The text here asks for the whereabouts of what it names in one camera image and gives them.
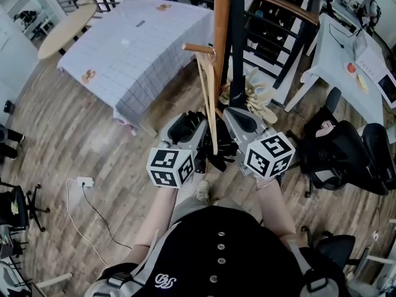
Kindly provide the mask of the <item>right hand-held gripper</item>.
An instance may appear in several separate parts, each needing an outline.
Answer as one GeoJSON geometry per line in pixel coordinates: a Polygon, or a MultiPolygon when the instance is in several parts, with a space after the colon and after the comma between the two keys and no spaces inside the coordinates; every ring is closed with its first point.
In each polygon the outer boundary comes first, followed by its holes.
{"type": "Polygon", "coordinates": [[[239,146],[247,146],[239,158],[243,175],[274,178],[288,169],[296,150],[283,132],[258,136],[268,127],[257,115],[241,108],[225,108],[223,120],[230,137],[239,146]]]}

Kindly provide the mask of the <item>wooden hanger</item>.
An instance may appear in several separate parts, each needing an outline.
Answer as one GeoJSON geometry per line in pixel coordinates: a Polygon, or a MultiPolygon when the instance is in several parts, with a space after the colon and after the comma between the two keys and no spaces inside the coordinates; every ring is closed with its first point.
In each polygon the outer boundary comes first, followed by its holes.
{"type": "Polygon", "coordinates": [[[205,110],[212,140],[213,154],[218,153],[217,125],[215,112],[215,73],[208,54],[195,52],[199,70],[205,110]]]}

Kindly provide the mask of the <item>wooden coat rack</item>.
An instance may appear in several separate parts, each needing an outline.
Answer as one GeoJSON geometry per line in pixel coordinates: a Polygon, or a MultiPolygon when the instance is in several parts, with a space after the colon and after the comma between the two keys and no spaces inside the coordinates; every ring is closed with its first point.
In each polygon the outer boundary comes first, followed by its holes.
{"type": "Polygon", "coordinates": [[[215,73],[215,112],[220,118],[223,111],[218,107],[220,92],[231,88],[233,80],[233,57],[231,38],[231,0],[214,0],[214,44],[201,46],[185,43],[183,50],[208,54],[215,73]]]}

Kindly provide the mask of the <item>person's right forearm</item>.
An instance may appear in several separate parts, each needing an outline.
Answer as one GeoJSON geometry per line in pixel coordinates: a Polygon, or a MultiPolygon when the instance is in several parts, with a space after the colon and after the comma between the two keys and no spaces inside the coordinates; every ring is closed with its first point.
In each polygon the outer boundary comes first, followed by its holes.
{"type": "Polygon", "coordinates": [[[294,236],[295,222],[286,206],[278,181],[256,177],[256,183],[264,226],[279,238],[294,236]]]}

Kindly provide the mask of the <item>cream folded umbrella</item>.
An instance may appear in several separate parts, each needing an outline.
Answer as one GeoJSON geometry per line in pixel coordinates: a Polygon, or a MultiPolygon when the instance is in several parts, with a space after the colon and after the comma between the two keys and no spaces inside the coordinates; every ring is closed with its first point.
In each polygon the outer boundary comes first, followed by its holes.
{"type": "Polygon", "coordinates": [[[245,78],[245,94],[247,109],[266,123],[275,124],[276,114],[268,108],[276,90],[257,77],[259,69],[253,68],[245,78]]]}

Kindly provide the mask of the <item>black folded umbrella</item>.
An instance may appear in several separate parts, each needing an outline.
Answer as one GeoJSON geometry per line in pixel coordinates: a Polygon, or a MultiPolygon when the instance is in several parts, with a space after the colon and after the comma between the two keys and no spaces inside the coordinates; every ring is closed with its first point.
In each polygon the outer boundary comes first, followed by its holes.
{"type": "Polygon", "coordinates": [[[217,149],[213,153],[213,142],[209,127],[204,137],[200,140],[197,148],[197,155],[194,157],[196,173],[204,174],[209,162],[216,169],[224,172],[228,163],[233,163],[238,149],[237,143],[231,138],[223,120],[216,116],[217,149]]]}

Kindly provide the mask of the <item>person's beige shoe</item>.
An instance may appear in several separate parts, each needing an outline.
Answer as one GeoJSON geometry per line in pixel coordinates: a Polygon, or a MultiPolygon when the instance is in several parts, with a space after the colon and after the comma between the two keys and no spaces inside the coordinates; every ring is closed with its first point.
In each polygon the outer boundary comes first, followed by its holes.
{"type": "Polygon", "coordinates": [[[202,180],[196,189],[196,198],[205,205],[209,204],[210,201],[210,184],[206,180],[202,180]]]}

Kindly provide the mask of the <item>black office chair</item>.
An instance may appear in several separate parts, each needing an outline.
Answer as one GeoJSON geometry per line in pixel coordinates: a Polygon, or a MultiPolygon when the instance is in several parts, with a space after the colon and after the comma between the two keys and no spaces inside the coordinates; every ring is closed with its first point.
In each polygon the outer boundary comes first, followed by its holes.
{"type": "Polygon", "coordinates": [[[352,184],[365,191],[386,196],[396,190],[396,163],[385,127],[367,124],[359,134],[348,121],[337,121],[334,111],[341,91],[333,88],[325,105],[304,125],[303,137],[292,131],[286,136],[296,142],[298,161],[295,166],[309,178],[311,189],[335,191],[352,184]],[[316,137],[324,121],[332,121],[334,129],[324,137],[316,137]]]}

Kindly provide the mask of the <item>table with checked tablecloth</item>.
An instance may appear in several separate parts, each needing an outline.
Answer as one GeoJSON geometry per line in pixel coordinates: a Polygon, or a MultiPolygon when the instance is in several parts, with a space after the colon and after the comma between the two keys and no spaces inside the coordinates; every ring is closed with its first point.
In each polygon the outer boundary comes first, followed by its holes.
{"type": "Polygon", "coordinates": [[[193,59],[183,44],[213,42],[214,12],[164,0],[125,0],[85,32],[58,62],[115,118],[138,129],[150,104],[193,59]],[[165,11],[158,6],[171,4],[165,11]],[[87,70],[95,77],[83,84],[87,70]]]}

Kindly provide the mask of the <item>white desk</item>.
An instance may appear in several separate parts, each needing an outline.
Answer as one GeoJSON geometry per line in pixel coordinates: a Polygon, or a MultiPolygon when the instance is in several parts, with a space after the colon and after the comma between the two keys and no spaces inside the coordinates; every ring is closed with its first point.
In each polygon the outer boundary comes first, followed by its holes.
{"type": "Polygon", "coordinates": [[[303,72],[300,79],[302,86],[288,102],[285,111],[292,110],[316,81],[322,79],[330,88],[338,88],[342,97],[367,123],[383,124],[382,95],[377,85],[357,67],[356,75],[361,74],[369,88],[366,95],[358,87],[356,78],[351,78],[344,70],[343,63],[355,61],[349,31],[327,14],[319,16],[319,23],[311,68],[303,72]]]}

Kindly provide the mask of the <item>person's black shirt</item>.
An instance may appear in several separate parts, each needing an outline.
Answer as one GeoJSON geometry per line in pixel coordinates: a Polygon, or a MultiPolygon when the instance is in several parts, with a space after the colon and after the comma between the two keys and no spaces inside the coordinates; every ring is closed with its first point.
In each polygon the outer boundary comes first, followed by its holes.
{"type": "Polygon", "coordinates": [[[177,221],[147,279],[126,297],[299,297],[291,251],[243,211],[208,206],[177,221]]]}

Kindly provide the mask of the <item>white paper booklet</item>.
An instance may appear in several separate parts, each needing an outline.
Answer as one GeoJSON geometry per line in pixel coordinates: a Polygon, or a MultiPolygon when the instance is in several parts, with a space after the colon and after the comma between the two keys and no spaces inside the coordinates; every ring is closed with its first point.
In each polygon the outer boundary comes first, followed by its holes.
{"type": "Polygon", "coordinates": [[[354,49],[355,63],[373,81],[380,81],[385,75],[385,60],[381,48],[359,47],[354,49]]]}

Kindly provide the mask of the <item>clear plastic container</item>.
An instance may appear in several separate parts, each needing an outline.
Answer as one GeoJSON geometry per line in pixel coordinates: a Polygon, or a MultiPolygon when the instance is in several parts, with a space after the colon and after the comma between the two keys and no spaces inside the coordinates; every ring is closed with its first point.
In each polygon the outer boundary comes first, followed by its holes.
{"type": "Polygon", "coordinates": [[[355,59],[359,58],[367,48],[366,34],[360,32],[353,41],[353,54],[355,59]]]}

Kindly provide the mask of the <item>black swivel chair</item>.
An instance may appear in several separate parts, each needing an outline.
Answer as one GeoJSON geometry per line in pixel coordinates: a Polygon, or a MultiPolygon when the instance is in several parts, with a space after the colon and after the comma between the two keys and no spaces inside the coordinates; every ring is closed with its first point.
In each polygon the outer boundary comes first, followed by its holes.
{"type": "Polygon", "coordinates": [[[41,226],[37,213],[50,213],[50,209],[39,209],[35,205],[41,184],[37,184],[33,192],[24,192],[21,186],[5,183],[0,178],[0,186],[9,188],[6,192],[0,192],[0,226],[7,226],[15,231],[26,230],[30,226],[29,221],[34,220],[39,230],[45,232],[46,228],[41,226]],[[11,213],[11,203],[15,200],[19,205],[18,215],[11,213]]]}
{"type": "Polygon", "coordinates": [[[336,263],[341,269],[347,265],[358,266],[360,260],[352,259],[351,253],[355,246],[356,238],[352,235],[334,235],[329,231],[322,233],[322,238],[314,243],[311,230],[307,226],[302,226],[301,231],[306,234],[308,246],[314,248],[322,255],[336,263]]]}

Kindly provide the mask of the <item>white furniture frame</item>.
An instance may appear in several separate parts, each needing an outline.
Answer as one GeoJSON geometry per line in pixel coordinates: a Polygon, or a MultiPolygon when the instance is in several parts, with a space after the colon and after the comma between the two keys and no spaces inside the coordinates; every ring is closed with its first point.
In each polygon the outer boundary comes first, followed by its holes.
{"type": "Polygon", "coordinates": [[[55,284],[61,283],[63,281],[69,280],[70,278],[73,277],[73,274],[71,272],[65,273],[63,275],[60,275],[58,277],[51,278],[49,280],[45,280],[40,283],[32,283],[31,291],[32,291],[32,297],[66,297],[65,292],[59,291],[51,296],[48,296],[43,289],[49,286],[53,286],[55,284]]]}

